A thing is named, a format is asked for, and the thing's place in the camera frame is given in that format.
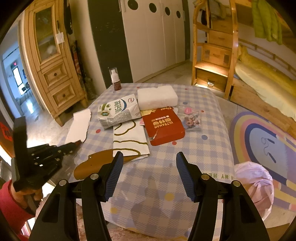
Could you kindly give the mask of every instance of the table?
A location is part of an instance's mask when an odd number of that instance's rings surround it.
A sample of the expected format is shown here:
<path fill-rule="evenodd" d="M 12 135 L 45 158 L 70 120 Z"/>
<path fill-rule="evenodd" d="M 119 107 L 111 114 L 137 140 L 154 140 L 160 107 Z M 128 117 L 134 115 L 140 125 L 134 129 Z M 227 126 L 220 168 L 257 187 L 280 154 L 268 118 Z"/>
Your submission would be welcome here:
<path fill-rule="evenodd" d="M 112 149 L 113 129 L 104 130 L 98 121 L 99 104 L 124 97 L 137 96 L 137 88 L 162 84 L 122 84 L 122 90 L 109 87 L 90 105 L 91 121 L 75 165 L 88 155 Z M 186 132 L 181 140 L 160 146 L 149 144 L 150 156 L 124 164 L 114 195 L 102 203 L 105 219 L 123 228 L 166 239 L 187 240 L 193 224 L 197 203 L 186 196 L 176 168 L 176 154 L 182 151 L 188 162 L 198 165 L 217 181 L 230 183 L 234 176 L 233 156 L 226 125 L 215 95 L 205 88 L 172 85 L 178 104 L 201 110 L 201 132 Z M 75 181 L 73 175 L 69 181 Z M 221 230 L 223 206 L 218 204 L 215 237 Z"/>

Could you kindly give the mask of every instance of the red sleeve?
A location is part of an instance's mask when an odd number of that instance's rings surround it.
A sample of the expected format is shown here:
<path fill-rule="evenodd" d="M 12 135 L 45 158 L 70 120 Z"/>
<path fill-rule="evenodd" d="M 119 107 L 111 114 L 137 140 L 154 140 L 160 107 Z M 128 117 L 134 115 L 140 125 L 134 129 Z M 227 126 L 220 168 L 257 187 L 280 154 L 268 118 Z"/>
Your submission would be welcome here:
<path fill-rule="evenodd" d="M 23 240 L 28 240 L 24 236 L 20 236 L 21 229 L 28 219 L 34 216 L 27 213 L 22 207 L 20 207 L 13 199 L 10 193 L 11 180 L 6 182 L 0 190 L 0 209 L 9 223 L 13 231 Z"/>

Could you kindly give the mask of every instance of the pink plastic bag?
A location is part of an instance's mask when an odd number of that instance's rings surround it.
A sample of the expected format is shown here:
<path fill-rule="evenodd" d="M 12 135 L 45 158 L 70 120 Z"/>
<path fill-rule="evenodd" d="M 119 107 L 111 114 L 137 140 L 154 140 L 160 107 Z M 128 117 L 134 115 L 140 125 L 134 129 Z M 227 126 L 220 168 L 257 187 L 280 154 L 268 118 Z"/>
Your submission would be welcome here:
<path fill-rule="evenodd" d="M 274 185 L 269 172 L 260 164 L 246 161 L 234 165 L 236 179 L 242 185 L 251 187 L 247 189 L 249 196 L 255 204 L 260 216 L 263 220 L 271 212 L 271 206 L 274 202 Z"/>

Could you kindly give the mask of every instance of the white wardrobe door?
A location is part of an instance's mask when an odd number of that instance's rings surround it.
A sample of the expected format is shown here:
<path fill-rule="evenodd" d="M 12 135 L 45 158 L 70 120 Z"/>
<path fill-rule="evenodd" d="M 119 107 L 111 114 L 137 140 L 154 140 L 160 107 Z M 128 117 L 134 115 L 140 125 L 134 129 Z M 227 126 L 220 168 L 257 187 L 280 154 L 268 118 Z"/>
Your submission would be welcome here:
<path fill-rule="evenodd" d="M 185 61 L 185 16 L 182 0 L 173 0 L 173 15 L 175 23 L 176 63 Z"/>
<path fill-rule="evenodd" d="M 166 67 L 176 63 L 176 40 L 172 0 L 161 0 L 163 9 L 163 32 L 165 38 Z"/>
<path fill-rule="evenodd" d="M 133 82 L 152 74 L 143 0 L 121 0 L 122 17 Z"/>
<path fill-rule="evenodd" d="M 145 2 L 145 17 L 150 60 L 152 73 L 155 73 L 166 67 L 161 3 L 159 0 L 140 1 Z"/>

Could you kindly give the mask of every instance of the colorful floor mat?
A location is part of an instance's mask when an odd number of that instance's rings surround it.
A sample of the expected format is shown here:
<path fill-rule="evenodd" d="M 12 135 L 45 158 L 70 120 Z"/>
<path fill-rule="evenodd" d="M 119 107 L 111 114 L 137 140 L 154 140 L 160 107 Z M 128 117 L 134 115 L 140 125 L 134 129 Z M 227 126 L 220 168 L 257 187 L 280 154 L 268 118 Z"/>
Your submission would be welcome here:
<path fill-rule="evenodd" d="M 273 178 L 274 205 L 296 212 L 296 140 L 251 111 L 233 118 L 229 138 L 234 164 L 264 166 Z"/>

